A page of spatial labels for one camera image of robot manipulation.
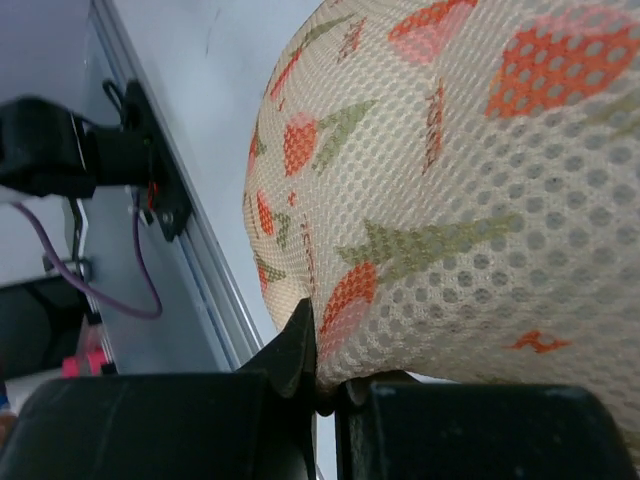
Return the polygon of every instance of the gray wall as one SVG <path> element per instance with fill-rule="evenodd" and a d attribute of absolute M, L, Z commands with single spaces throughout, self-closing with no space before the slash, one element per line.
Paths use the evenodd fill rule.
<path fill-rule="evenodd" d="M 80 108 L 89 7 L 90 0 L 0 0 L 0 104 L 35 94 Z M 27 205 L 67 256 L 62 201 Z M 40 275 L 42 253 L 26 221 L 0 206 L 0 286 Z"/>

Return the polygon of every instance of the white table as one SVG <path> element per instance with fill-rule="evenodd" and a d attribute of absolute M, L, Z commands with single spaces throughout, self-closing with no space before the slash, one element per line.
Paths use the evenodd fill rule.
<path fill-rule="evenodd" d="M 120 84 L 129 78 L 142 83 L 195 204 L 187 232 L 172 245 L 157 229 L 143 235 L 152 275 L 162 270 L 153 259 L 161 258 L 162 267 L 184 280 L 182 285 L 159 280 L 161 296 L 171 291 L 163 296 L 168 312 L 160 322 L 132 322 L 104 309 L 119 370 L 235 368 L 275 335 L 244 230 L 242 191 L 265 85 L 282 49 L 319 3 L 96 0 L 92 23 L 105 53 L 90 47 L 94 77 L 110 72 Z M 95 80 L 90 85 L 95 88 Z M 98 102 L 95 95 L 89 94 L 89 103 Z M 113 235 L 109 229 L 126 223 L 127 201 L 122 191 L 109 191 L 87 203 L 87 250 L 97 258 L 110 248 L 104 243 L 104 236 Z M 92 234 L 92 219 L 95 224 L 107 215 L 114 220 Z M 115 253 L 110 258 L 98 265 L 96 284 L 141 302 L 144 290 L 135 272 Z M 332 420 L 323 419 L 318 429 L 322 476 L 336 478 Z"/>

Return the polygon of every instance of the white tabletop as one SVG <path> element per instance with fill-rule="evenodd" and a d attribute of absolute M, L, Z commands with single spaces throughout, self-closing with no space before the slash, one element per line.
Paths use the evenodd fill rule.
<path fill-rule="evenodd" d="M 267 342 L 275 329 L 242 218 L 248 147 L 273 67 L 320 0 L 113 3 L 200 212 Z"/>

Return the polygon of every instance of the patterned laundry bag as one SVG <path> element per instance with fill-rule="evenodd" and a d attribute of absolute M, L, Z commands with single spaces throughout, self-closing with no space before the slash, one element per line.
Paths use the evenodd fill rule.
<path fill-rule="evenodd" d="M 246 228 L 318 388 L 582 385 L 640 464 L 640 1 L 327 0 L 265 91 Z"/>

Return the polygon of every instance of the mesh bag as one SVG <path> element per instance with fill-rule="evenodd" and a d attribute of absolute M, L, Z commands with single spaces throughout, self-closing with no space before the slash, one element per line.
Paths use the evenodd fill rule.
<path fill-rule="evenodd" d="M 267 86 L 243 210 L 276 325 L 312 299 L 320 389 L 579 384 L 640 463 L 639 49 L 638 1 L 318 8 Z"/>

